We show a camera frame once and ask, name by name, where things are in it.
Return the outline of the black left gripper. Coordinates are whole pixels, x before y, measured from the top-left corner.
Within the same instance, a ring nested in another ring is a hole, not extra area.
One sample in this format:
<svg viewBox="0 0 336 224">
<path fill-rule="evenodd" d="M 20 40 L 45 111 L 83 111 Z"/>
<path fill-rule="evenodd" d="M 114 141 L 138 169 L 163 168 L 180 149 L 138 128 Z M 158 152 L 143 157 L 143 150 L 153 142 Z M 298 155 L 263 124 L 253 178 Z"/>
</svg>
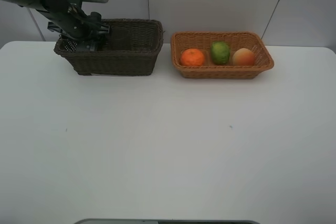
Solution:
<svg viewBox="0 0 336 224">
<path fill-rule="evenodd" d="M 35 10 L 49 20 L 47 29 L 75 41 L 98 39 L 110 33 L 110 26 L 93 21 L 69 3 L 41 4 Z"/>
</svg>

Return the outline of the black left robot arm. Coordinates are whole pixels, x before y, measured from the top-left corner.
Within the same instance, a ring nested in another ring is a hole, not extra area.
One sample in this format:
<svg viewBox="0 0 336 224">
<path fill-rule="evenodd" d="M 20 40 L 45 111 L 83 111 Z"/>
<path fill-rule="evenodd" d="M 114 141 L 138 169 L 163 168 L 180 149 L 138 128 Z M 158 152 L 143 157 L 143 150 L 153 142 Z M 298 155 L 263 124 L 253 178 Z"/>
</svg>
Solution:
<svg viewBox="0 0 336 224">
<path fill-rule="evenodd" d="M 48 30 L 75 41 L 98 40 L 108 34 L 109 25 L 102 22 L 101 15 L 87 15 L 82 4 L 107 3 L 108 0 L 3 0 L 20 7 L 35 9 L 49 20 Z"/>
</svg>

